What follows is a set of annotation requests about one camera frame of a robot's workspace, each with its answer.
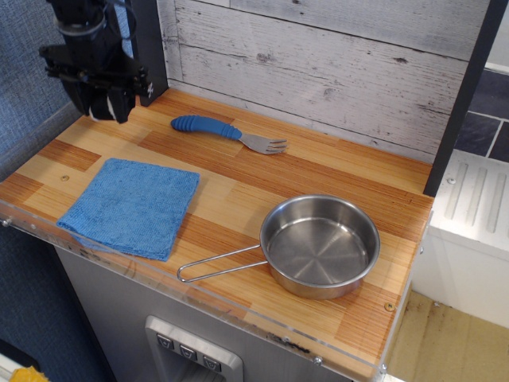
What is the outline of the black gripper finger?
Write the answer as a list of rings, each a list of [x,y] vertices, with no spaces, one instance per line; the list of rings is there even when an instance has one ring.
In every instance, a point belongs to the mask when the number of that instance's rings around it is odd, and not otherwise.
[[[107,110],[113,120],[125,123],[131,110],[135,107],[135,94],[125,89],[107,91]]]
[[[63,81],[67,92],[76,108],[84,115],[90,115],[90,108],[94,95],[94,88],[83,82]]]

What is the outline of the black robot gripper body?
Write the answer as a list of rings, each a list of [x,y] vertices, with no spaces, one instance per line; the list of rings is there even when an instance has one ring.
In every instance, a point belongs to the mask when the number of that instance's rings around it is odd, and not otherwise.
[[[51,1],[54,25],[64,39],[62,45],[43,45],[49,76],[72,84],[120,90],[151,97],[153,85],[148,70],[129,57],[122,43],[134,38],[136,27],[123,36],[116,7],[128,14],[132,8],[123,1]]]

